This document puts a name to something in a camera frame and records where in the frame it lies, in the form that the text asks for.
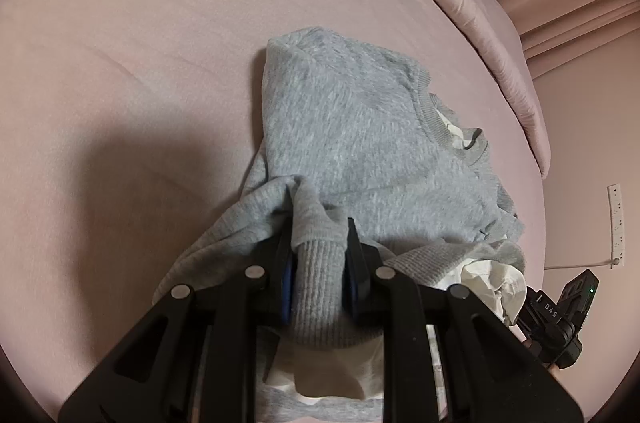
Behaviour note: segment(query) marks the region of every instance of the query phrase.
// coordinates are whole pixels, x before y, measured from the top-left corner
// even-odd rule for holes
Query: metal screw
[[[249,266],[244,270],[244,274],[248,278],[260,278],[264,275],[264,268],[262,266]]]
[[[453,284],[449,288],[449,291],[451,291],[452,296],[459,299],[467,298],[470,293],[469,288],[466,286],[463,286],[462,284]]]
[[[176,300],[187,298],[191,294],[191,289],[187,284],[178,284],[171,289],[171,296]]]
[[[396,276],[396,270],[389,268],[389,266],[380,266],[376,269],[376,277],[383,280],[389,280]]]

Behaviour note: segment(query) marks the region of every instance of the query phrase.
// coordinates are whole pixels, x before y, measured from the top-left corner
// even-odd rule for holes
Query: ribbed cuff
[[[317,348],[350,347],[377,331],[358,329],[342,309],[344,246],[309,241],[298,246],[291,338]]]

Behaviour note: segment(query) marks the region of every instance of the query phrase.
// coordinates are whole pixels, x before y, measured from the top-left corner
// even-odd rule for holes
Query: black mount
[[[58,422],[190,423],[195,407],[200,423],[255,423],[256,328],[289,323],[290,238],[289,221],[222,285],[174,287],[66,400]],[[575,401],[468,288],[418,286],[384,266],[352,219],[343,292],[356,324],[384,328],[384,423],[439,421],[426,324],[438,339],[446,421],[582,423]]]

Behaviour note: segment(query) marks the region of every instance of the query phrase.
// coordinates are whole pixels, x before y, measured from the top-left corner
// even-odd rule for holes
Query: pink duvet
[[[416,58],[484,130],[542,284],[548,146],[494,0],[0,0],[0,342],[52,414],[235,200],[266,42],[313,25]]]

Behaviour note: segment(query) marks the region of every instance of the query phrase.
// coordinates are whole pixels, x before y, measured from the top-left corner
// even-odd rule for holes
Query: pink wall
[[[593,268],[600,279],[580,334],[584,350],[560,381],[593,416],[640,349],[640,30],[534,80],[551,141],[544,182],[546,266],[610,259],[607,186],[620,183],[626,265]],[[581,269],[545,271],[557,298]]]

